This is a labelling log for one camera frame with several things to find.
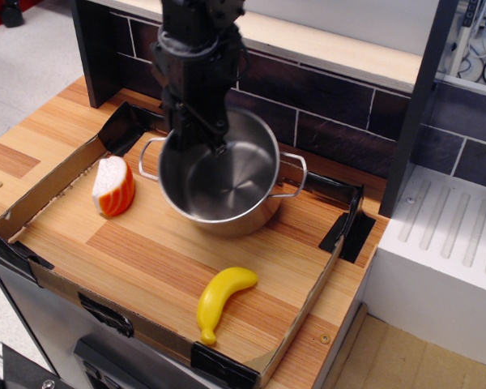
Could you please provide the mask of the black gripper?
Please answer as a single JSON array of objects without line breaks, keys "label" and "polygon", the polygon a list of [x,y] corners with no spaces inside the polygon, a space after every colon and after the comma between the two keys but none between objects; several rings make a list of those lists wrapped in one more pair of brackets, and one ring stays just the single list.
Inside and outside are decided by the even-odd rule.
[{"label": "black gripper", "polygon": [[176,149],[191,149],[195,138],[214,155],[224,153],[229,130],[225,96],[245,75],[239,70],[246,51],[239,28],[233,24],[196,47],[161,29],[151,50],[163,87],[164,120],[176,137]]}]

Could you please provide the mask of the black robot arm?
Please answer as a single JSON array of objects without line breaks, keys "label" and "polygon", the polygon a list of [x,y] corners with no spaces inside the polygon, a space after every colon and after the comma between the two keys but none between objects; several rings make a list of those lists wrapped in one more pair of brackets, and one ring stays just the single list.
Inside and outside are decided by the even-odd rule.
[{"label": "black robot arm", "polygon": [[220,154],[226,148],[225,97],[245,75],[239,63],[246,47],[235,24],[244,13],[242,1],[162,3],[152,73],[179,150],[204,144]]}]

